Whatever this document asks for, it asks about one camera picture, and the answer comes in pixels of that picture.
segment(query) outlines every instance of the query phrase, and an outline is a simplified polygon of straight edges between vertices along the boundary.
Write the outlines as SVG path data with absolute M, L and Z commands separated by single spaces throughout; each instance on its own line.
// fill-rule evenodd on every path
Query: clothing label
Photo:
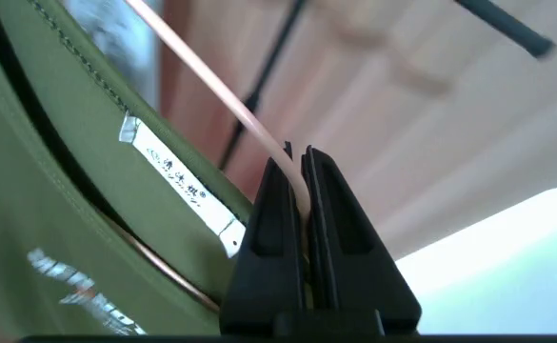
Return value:
M 94 289 L 94 281 L 73 267 L 47 257 L 41 249 L 28 254 L 31 265 L 41 274 L 63 281 L 74 288 L 63 297 L 63 305 L 80 305 L 103 326 L 122 335 L 146 334 L 143 328 L 117 309 L 102 293 Z
M 131 143 L 223 243 L 228 257 L 240 250 L 245 226 L 221 203 L 168 147 L 143 123 L 127 115 L 119 140 Z

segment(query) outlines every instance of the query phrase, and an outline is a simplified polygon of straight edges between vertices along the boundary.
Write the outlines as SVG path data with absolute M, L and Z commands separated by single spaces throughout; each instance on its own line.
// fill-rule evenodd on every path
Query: fabric tag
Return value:
M 219 237 L 228 257 L 238 253 L 245 226 L 202 185 L 141 119 L 126 115 L 119 132 L 119 140 L 132 144 L 145 156 L 176 193 Z

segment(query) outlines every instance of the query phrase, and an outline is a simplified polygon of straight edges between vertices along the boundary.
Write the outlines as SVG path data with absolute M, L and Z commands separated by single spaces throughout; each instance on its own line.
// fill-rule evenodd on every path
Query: printed logo on bag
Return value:
M 41 249 L 29 252 L 28 258 L 31 265 L 41 274 L 63 281 L 74 288 L 71 294 L 60 299 L 60 304 L 83 307 L 114 333 L 146 334 L 138 324 L 117 309 L 102 293 L 97 292 L 93 288 L 94 281 L 84 273 L 45 256 Z

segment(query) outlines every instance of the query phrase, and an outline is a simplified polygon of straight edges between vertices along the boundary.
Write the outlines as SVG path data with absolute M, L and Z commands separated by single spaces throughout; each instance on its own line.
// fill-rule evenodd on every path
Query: white wall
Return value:
M 557 333 L 557 190 L 488 221 L 398 262 L 420 333 Z

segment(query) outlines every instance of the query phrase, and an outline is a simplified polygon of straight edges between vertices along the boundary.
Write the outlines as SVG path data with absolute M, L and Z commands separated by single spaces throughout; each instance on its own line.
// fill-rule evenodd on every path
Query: black pole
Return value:
M 555 47 L 550 39 L 538 34 L 488 0 L 455 1 L 536 58 L 547 56 Z
M 271 50 L 271 54 L 266 60 L 266 63 L 263 67 L 263 70 L 261 71 L 261 74 L 259 75 L 259 78 L 257 79 L 253 91 L 250 93 L 249 97 L 247 97 L 247 100 L 245 100 L 244 102 L 244 105 L 247 107 L 247 109 L 249 109 L 249 111 L 252 112 L 252 114 L 255 114 L 257 107 L 259 106 L 259 102 L 261 100 L 261 94 L 263 93 L 264 86 L 269 80 L 269 76 L 271 75 L 271 72 L 274 69 L 274 65 L 276 64 L 276 61 L 278 60 L 278 57 L 280 56 L 280 53 L 282 52 L 283 47 L 287 42 L 288 35 L 292 31 L 292 28 L 294 27 L 295 22 L 297 21 L 297 18 L 301 13 L 301 9 L 306 4 L 306 1 L 307 0 L 293 0 L 293 4 L 290 8 L 290 13 L 288 14 L 287 20 L 285 20 L 285 23 L 283 24 L 283 27 L 280 30 L 280 33 L 278 34 L 276 41 L 274 42 L 273 48 Z M 231 133 L 231 139 L 229 140 L 228 143 L 228 147 L 225 149 L 225 152 L 223 152 L 223 156 L 221 157 L 221 162 L 219 163 L 219 169 L 221 171 L 224 171 L 225 167 L 228 165 L 231 156 L 233 155 L 233 152 L 236 148 L 236 145 L 240 140 L 240 136 L 242 136 L 243 129 L 244 127 L 240 122 L 238 122 L 235 128 L 233 129 L 233 132 Z

